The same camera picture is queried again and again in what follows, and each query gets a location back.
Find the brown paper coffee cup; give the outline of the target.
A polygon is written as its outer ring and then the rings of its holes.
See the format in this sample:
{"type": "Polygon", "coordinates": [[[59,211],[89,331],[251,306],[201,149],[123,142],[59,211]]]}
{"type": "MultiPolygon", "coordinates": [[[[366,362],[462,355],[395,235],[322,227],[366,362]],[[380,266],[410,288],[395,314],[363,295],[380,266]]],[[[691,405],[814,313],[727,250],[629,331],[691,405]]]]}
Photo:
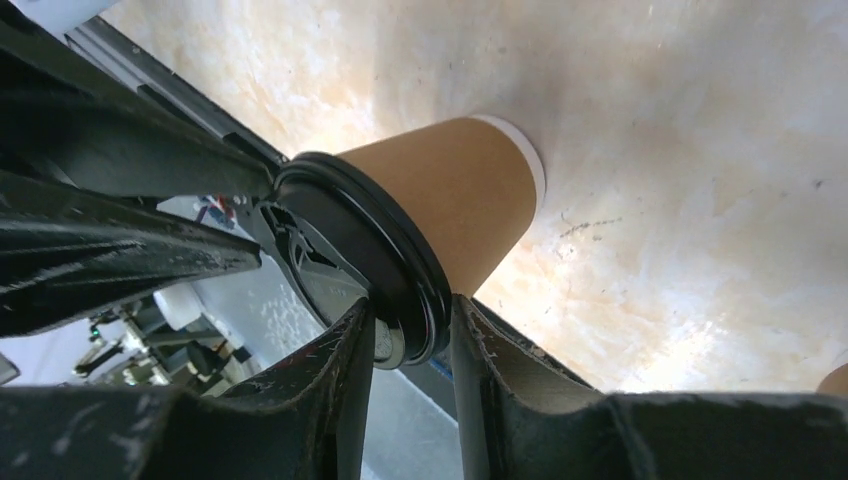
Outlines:
{"type": "Polygon", "coordinates": [[[818,394],[833,396],[848,396],[848,364],[844,364],[830,372],[816,389],[818,394]]]}

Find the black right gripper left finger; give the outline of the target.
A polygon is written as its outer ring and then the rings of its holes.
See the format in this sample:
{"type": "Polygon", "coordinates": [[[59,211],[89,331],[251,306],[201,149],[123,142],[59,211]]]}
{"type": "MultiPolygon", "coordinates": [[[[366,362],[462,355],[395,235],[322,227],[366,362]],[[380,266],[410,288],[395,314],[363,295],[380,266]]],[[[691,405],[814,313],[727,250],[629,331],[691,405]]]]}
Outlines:
{"type": "Polygon", "coordinates": [[[9,387],[5,479],[356,479],[375,342],[361,299],[328,330],[224,394],[9,387]]]}

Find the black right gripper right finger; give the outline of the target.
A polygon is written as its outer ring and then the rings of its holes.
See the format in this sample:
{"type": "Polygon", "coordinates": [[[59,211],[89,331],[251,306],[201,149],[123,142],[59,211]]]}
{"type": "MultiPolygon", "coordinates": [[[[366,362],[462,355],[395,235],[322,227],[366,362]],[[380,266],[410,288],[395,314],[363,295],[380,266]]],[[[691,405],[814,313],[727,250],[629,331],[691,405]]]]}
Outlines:
{"type": "Polygon", "coordinates": [[[605,394],[468,298],[451,363],[468,479],[843,479],[847,402],[819,394],[605,394]]]}

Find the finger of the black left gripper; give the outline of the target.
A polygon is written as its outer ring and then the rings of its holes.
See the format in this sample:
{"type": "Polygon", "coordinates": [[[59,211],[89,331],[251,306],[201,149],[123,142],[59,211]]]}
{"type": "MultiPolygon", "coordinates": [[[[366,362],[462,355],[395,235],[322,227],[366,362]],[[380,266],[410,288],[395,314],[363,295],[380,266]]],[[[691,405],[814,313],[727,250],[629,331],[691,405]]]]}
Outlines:
{"type": "Polygon", "coordinates": [[[4,337],[260,265],[258,245],[244,238],[66,184],[1,175],[4,337]]]}
{"type": "Polygon", "coordinates": [[[1,148],[114,196],[263,196],[267,168],[170,115],[37,25],[1,23],[1,148]]]}

